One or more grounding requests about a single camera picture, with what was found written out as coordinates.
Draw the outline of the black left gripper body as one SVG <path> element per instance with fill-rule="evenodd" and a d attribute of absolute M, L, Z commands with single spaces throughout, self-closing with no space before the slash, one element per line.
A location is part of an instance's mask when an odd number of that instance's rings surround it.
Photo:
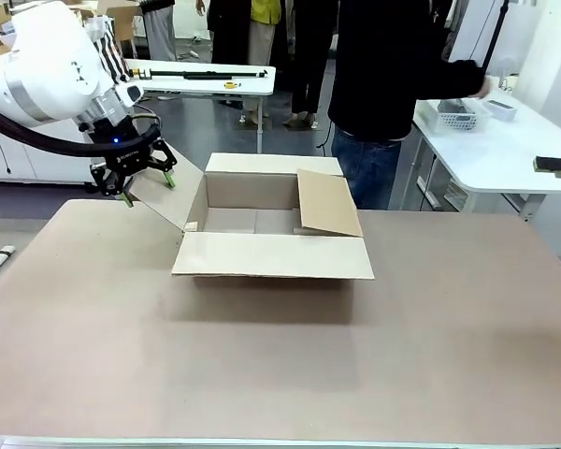
<path fill-rule="evenodd" d="M 92 147 L 90 173 L 94 179 L 128 179 L 151 159 L 151 126 L 136 126 L 136 114 L 82 118 L 79 131 Z"/>

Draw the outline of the person's left hand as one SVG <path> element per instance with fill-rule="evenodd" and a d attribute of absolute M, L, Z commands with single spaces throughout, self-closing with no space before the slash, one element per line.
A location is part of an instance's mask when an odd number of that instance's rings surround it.
<path fill-rule="evenodd" d="M 482 80 L 482 86 L 481 88 L 478 90 L 477 93 L 475 94 L 471 94 L 469 96 L 469 98 L 485 98 L 487 95 L 490 94 L 491 92 L 491 80 L 489 77 L 484 76 L 483 80 Z"/>

